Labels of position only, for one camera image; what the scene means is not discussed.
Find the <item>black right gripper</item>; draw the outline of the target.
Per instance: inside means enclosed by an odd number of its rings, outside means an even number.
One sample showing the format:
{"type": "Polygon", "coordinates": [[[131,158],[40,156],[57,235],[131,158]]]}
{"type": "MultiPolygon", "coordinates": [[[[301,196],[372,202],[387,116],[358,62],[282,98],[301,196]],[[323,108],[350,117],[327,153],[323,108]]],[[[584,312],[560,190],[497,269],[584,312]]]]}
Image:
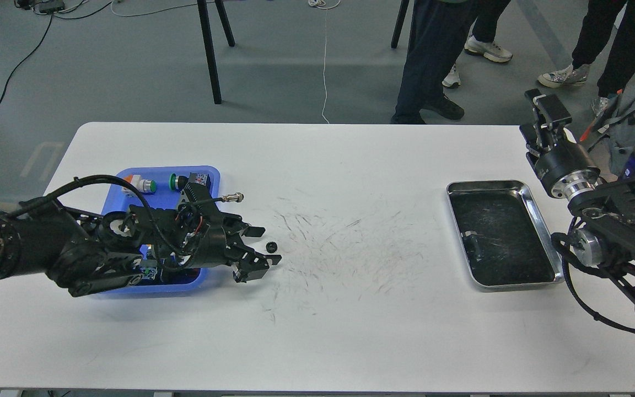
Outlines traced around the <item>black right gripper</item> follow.
{"type": "Polygon", "coordinates": [[[567,108],[557,95],[539,89],[527,90],[524,97],[531,105],[534,122],[521,124],[519,131],[526,143],[526,158],[547,195],[572,200],[594,191],[600,168],[582,146],[566,141],[564,128],[572,122],[567,108]],[[542,147],[551,148],[544,152],[542,147]]]}

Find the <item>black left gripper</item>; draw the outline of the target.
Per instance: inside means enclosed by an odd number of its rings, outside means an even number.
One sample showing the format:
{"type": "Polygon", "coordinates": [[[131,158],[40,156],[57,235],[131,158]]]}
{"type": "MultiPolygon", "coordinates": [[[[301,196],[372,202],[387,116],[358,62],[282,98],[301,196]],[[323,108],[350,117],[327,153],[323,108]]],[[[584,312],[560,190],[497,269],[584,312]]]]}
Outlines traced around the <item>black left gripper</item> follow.
{"type": "Polygon", "coordinates": [[[270,266],[282,259],[277,254],[262,254],[246,248],[240,236],[260,238],[266,229],[243,221],[238,214],[219,210],[219,202],[241,202],[244,194],[236,192],[212,197],[201,184],[188,183],[180,192],[177,224],[183,235],[181,244],[186,268],[231,266],[236,282],[261,279],[270,266]]]}

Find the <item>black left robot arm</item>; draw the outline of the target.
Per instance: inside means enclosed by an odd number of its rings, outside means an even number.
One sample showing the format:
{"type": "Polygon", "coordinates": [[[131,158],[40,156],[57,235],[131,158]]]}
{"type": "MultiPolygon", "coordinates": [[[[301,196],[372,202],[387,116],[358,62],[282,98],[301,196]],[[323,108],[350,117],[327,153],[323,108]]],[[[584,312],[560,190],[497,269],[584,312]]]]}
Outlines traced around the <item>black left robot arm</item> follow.
{"type": "Polygon", "coordinates": [[[279,264],[244,243],[264,228],[219,202],[214,168],[126,169],[94,174],[0,212],[0,280],[43,273],[74,297],[113,291],[179,292],[199,286],[208,270],[229,266],[236,282],[262,278],[279,264]]]}

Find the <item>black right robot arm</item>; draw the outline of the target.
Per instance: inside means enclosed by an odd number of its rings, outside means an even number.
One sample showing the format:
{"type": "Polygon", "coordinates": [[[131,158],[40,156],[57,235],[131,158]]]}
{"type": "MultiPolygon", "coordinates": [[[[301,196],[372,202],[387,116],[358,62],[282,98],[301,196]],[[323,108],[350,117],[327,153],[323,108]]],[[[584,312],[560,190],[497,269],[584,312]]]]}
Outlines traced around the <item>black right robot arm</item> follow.
{"type": "Polygon", "coordinates": [[[635,311],[635,154],[632,174],[608,183],[587,151],[566,133],[572,120],[556,95],[531,89],[524,94],[534,122],[519,127],[527,160],[549,197],[564,199],[572,214],[567,232],[551,235],[562,257],[566,285],[575,301],[595,321],[635,334],[585,304],[575,291],[570,267],[611,281],[635,311]]]}

